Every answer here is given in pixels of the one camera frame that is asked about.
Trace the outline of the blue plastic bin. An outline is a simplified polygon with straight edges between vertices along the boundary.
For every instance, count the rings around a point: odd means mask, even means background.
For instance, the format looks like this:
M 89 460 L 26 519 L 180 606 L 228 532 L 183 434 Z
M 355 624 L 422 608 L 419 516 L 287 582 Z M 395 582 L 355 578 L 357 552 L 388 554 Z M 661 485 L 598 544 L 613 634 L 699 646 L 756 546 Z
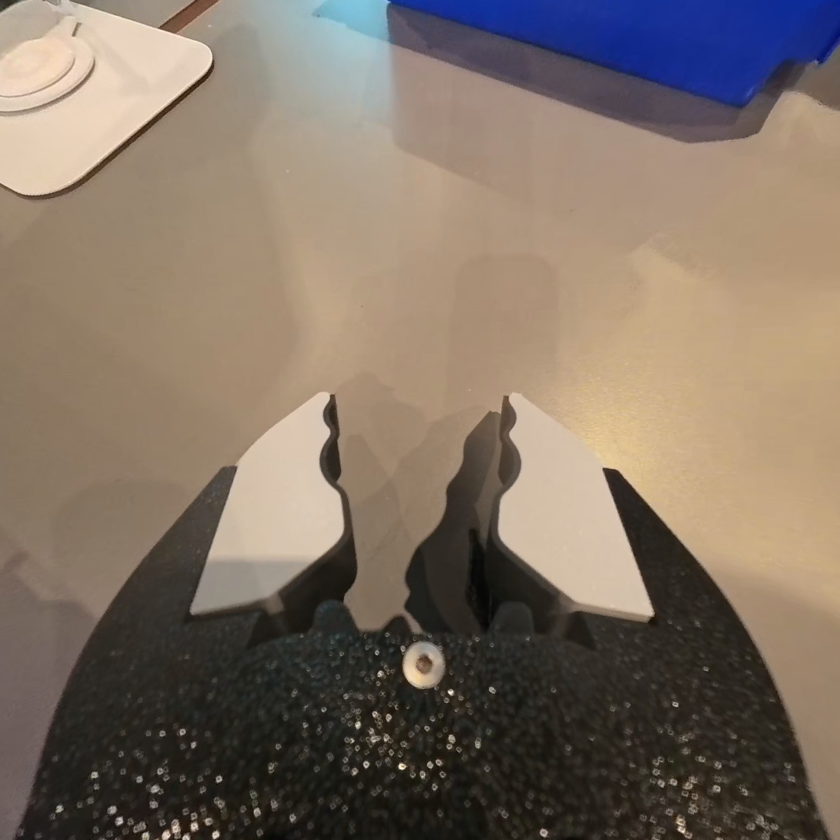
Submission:
M 733 107 L 783 65 L 823 63 L 838 1 L 395 1 Z

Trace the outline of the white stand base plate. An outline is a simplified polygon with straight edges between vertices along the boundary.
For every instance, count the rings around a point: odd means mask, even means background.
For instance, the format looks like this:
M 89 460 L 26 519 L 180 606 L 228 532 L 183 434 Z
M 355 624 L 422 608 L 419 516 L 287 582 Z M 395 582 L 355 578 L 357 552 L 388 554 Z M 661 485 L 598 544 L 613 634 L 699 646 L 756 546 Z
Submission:
M 68 191 L 210 73 L 208 46 L 88 5 L 4 3 L 2 55 L 63 40 L 75 60 L 51 87 L 2 97 L 1 181 L 26 197 Z

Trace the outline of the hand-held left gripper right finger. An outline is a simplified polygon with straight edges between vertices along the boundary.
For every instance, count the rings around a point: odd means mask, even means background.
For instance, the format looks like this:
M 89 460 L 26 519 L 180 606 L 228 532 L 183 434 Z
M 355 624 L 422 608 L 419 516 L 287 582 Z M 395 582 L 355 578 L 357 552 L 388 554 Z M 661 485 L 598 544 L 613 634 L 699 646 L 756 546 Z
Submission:
M 536 634 L 579 614 L 655 618 L 602 462 L 521 393 L 468 434 L 406 585 L 407 614 L 432 633 L 482 633 L 504 612 Z

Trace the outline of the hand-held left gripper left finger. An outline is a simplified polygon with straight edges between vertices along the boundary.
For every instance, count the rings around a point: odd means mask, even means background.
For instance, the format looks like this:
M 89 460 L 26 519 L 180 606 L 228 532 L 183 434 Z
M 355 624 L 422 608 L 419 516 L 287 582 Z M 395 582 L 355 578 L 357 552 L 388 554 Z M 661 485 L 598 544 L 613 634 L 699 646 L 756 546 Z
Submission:
M 358 563 L 339 437 L 335 396 L 319 392 L 245 451 L 191 618 L 256 612 L 275 634 L 304 634 L 321 604 L 343 602 Z

